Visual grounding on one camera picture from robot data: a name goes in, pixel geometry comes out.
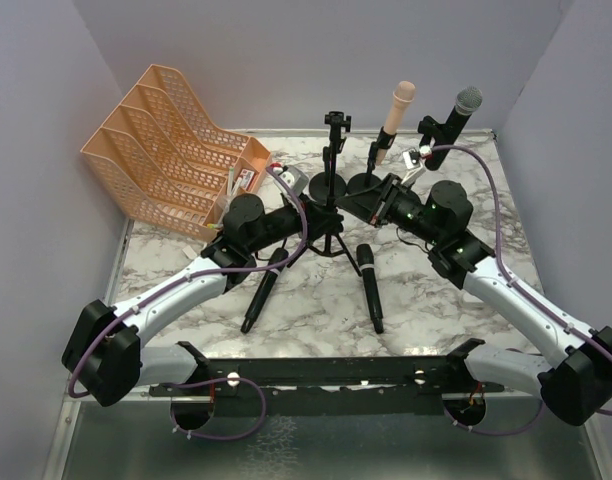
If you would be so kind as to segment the black stand with round base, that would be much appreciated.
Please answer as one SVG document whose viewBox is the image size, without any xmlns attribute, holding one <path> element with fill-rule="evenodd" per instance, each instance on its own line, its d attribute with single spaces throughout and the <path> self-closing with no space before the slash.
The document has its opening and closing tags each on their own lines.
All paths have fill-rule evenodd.
<svg viewBox="0 0 612 480">
<path fill-rule="evenodd" d="M 377 138 L 371 143 L 367 159 L 367 167 L 364 173 L 353 176 L 347 184 L 347 193 L 354 194 L 377 185 L 380 179 L 374 175 L 377 165 L 380 165 L 393 144 L 395 134 L 387 133 L 381 128 Z"/>
</svg>

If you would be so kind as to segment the black microphone with white ring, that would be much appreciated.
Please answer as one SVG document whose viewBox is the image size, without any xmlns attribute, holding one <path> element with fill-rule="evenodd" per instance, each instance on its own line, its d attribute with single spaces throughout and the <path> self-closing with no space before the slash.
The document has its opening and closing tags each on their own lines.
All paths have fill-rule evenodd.
<svg viewBox="0 0 612 480">
<path fill-rule="evenodd" d="M 382 334 L 384 332 L 383 312 L 375 274 L 373 251 L 368 244 L 360 244 L 357 246 L 356 255 L 363 281 L 368 314 L 375 332 Z"/>
</svg>

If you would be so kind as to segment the small black tripod stand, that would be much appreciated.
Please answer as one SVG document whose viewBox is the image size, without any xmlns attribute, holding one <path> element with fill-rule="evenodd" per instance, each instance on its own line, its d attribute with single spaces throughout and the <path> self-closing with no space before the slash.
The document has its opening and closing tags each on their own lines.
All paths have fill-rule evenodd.
<svg viewBox="0 0 612 480">
<path fill-rule="evenodd" d="M 337 150 L 337 155 L 338 155 L 342 152 L 342 149 L 346 141 L 346 138 L 342 135 L 342 132 L 349 132 L 351 129 L 351 117 L 349 115 L 345 115 L 341 111 L 330 111 L 326 113 L 324 116 L 324 124 L 330 128 L 329 143 L 327 146 L 331 146 L 332 148 L 335 148 Z M 300 199 L 302 200 L 302 204 L 303 204 L 304 197 L 309 197 L 310 199 L 312 199 L 309 195 L 309 187 L 308 187 L 308 194 L 302 194 L 300 196 Z M 335 206 L 335 201 L 337 199 L 330 198 L 326 204 L 321 204 L 321 205 L 325 205 L 327 207 L 335 207 L 337 209 L 337 207 Z M 341 233 L 335 234 L 335 235 L 328 234 L 320 238 L 308 238 L 307 237 L 305 249 L 301 253 L 299 253 L 294 260 L 291 260 L 287 264 L 287 267 L 291 268 L 297 262 L 297 260 L 306 252 L 306 250 L 310 250 L 314 252 L 316 255 L 320 257 L 326 257 L 326 258 L 334 258 L 334 257 L 344 255 L 349 260 L 356 274 L 358 276 L 361 276 L 361 272 L 357 264 L 357 261 L 354 259 L 347 245 L 342 240 Z"/>
</svg>

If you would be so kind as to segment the beige pink microphone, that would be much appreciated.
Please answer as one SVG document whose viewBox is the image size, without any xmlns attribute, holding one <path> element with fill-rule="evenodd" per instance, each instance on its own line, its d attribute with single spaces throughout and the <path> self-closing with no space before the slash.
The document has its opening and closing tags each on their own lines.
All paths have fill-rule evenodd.
<svg viewBox="0 0 612 480">
<path fill-rule="evenodd" d="M 402 123 L 406 110 L 415 97 L 415 93 L 416 87 L 409 81 L 402 81 L 395 88 L 390 110 L 377 139 L 377 155 L 375 160 L 377 165 L 382 163 L 387 151 L 392 146 L 398 128 Z"/>
</svg>

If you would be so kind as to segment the silver mesh head black microphone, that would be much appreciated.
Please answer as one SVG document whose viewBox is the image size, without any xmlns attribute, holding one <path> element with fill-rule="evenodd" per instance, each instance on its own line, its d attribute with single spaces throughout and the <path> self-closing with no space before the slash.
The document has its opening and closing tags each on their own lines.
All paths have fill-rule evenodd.
<svg viewBox="0 0 612 480">
<path fill-rule="evenodd" d="M 455 143 L 472 114 L 482 105 L 482 101 L 481 90 L 474 86 L 466 87 L 457 94 L 453 109 L 447 120 L 442 123 L 446 136 L 443 145 L 453 145 Z"/>
</svg>

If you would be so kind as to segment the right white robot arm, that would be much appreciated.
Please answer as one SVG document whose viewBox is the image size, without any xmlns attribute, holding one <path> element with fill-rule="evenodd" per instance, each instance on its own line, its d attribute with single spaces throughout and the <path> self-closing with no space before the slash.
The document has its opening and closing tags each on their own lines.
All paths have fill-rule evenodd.
<svg viewBox="0 0 612 480">
<path fill-rule="evenodd" d="M 480 343 L 463 360 L 474 380 L 529 393 L 573 426 L 612 399 L 612 328 L 596 330 L 575 319 L 512 275 L 500 254 L 469 231 L 473 206 L 460 184 L 439 181 L 422 201 L 388 175 L 336 204 L 374 227 L 393 224 L 430 244 L 428 259 L 442 278 L 497 311 L 539 352 Z"/>
</svg>

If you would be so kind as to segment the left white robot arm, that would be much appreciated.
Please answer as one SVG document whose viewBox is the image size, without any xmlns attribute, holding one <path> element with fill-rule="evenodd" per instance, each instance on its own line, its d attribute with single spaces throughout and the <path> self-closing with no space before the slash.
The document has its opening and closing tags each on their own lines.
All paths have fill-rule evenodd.
<svg viewBox="0 0 612 480">
<path fill-rule="evenodd" d="M 336 208 L 305 195 L 271 212 L 254 194 L 236 197 L 222 230 L 189 266 L 133 299 L 114 306 L 95 300 L 82 310 L 62 355 L 71 373 L 69 395 L 91 395 L 110 406 L 135 387 L 187 382 L 205 364 L 203 355 L 183 342 L 152 347 L 154 336 L 259 271 L 256 252 L 293 235 L 304 249 L 322 236 L 340 233 L 342 222 Z"/>
</svg>

